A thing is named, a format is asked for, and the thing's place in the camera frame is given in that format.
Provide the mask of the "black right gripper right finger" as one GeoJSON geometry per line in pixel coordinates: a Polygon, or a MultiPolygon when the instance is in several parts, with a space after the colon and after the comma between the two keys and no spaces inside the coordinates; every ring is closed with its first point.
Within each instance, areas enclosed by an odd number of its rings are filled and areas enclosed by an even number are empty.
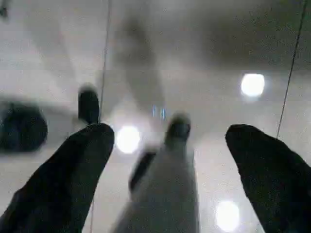
{"type": "Polygon", "coordinates": [[[231,125],[225,141],[263,230],[309,233],[310,166],[284,142],[252,125],[231,125]]]}

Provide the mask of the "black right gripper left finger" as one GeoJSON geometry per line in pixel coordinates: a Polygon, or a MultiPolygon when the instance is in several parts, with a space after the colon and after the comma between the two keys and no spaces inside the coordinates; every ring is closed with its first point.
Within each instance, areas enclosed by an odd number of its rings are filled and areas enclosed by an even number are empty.
{"type": "Polygon", "coordinates": [[[12,197],[0,218],[3,233],[80,233],[114,146],[107,124],[67,138],[12,197]]]}

